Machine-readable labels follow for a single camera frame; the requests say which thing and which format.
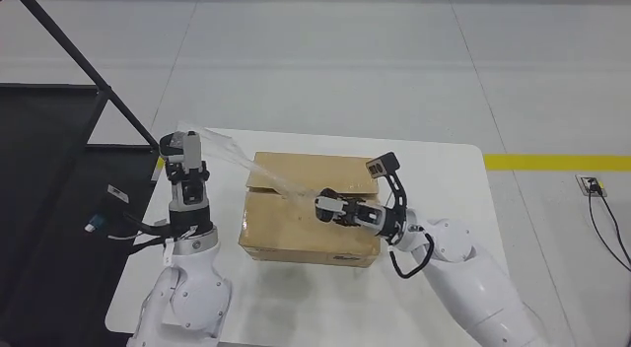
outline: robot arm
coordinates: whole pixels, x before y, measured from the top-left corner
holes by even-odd
[[[324,222],[368,228],[384,238],[397,274],[410,278],[423,270],[430,285],[456,322],[484,347],[528,346],[540,343],[511,279],[458,220],[426,220],[407,208],[405,191],[396,175],[393,153],[367,163],[373,178],[384,176],[394,196],[386,208],[363,199],[344,198],[325,189],[315,200],[315,213]],[[394,248],[411,252],[419,263],[404,274]]]
[[[131,253],[149,245],[165,247],[165,269],[145,299],[138,327],[127,347],[216,347],[230,305],[232,285],[213,266],[219,239],[217,227],[210,219],[206,194],[210,173],[201,159],[199,134],[191,131],[165,136],[160,140],[160,155],[172,184],[169,222],[150,226],[124,212],[125,217],[120,219],[156,237],[135,245]],[[114,188],[108,193],[117,198],[126,197]],[[92,232],[103,224],[101,215],[96,215],[86,231]],[[164,323],[168,310],[173,311],[178,325]]]

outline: black metal frame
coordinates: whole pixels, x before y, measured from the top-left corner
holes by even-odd
[[[142,137],[153,147],[158,150],[158,142],[151,136],[151,133],[145,128],[138,118],[131,112],[129,107],[123,103],[114,90],[97,72],[86,57],[79,51],[77,46],[66,36],[66,34],[57,26],[57,24],[48,16],[43,8],[36,0],[20,0],[22,4],[29,9],[31,14],[39,21],[39,23],[48,31],[48,33],[57,40],[57,43],[70,55],[70,57],[79,65],[88,77],[99,88],[99,91],[106,95],[106,99],[111,101],[116,108],[127,118],[127,121],[142,135]]]
[[[65,92],[67,94],[86,94],[86,91],[94,93],[95,103],[88,122],[83,125],[81,134],[78,136],[75,142],[71,145],[66,152],[65,157],[60,160],[60,167],[54,174],[52,182],[46,192],[43,200],[41,201],[38,210],[36,211],[36,217],[38,219],[45,218],[52,209],[54,209],[57,200],[63,191],[66,183],[69,181],[72,171],[75,169],[78,160],[86,149],[88,141],[101,117],[103,110],[107,102],[112,102],[116,108],[125,116],[125,118],[133,125],[133,127],[143,136],[143,138],[149,143],[149,146],[156,152],[159,151],[159,145],[156,139],[149,133],[149,131],[142,125],[142,123],[136,118],[136,116],[129,110],[129,108],[118,97],[114,90],[107,84],[103,77],[97,72],[97,70],[90,64],[86,57],[79,51],[79,49],[72,43],[72,41],[66,36],[66,34],[55,24],[55,22],[48,16],[48,14],[41,8],[36,0],[20,0],[24,6],[29,9],[31,14],[42,24],[46,30],[54,37],[54,39],[63,47],[63,49],[70,55],[70,57],[79,65],[79,67],[92,79],[95,86],[73,86],[73,85],[25,85],[25,84],[0,84],[0,89],[5,91],[34,91],[41,93],[42,91],[52,92]],[[18,252],[22,252],[22,255],[16,255],[11,259],[10,269],[4,269],[10,271],[15,275],[17,281],[20,280],[21,274],[26,266],[26,258],[32,251],[31,246],[38,242],[39,229],[33,229],[30,232],[29,239],[21,243],[21,248]],[[0,295],[0,308],[3,308],[11,296],[11,291],[2,291]]]

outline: box flap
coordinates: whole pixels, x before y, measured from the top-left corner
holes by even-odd
[[[256,153],[254,162],[303,187],[331,188],[346,194],[377,194],[379,185],[366,169],[370,158],[309,154]],[[250,173],[248,188],[273,189],[265,175]]]
[[[359,227],[323,223],[315,208],[299,208],[280,195],[248,192],[239,244],[244,247],[295,249],[376,256],[380,239]]]

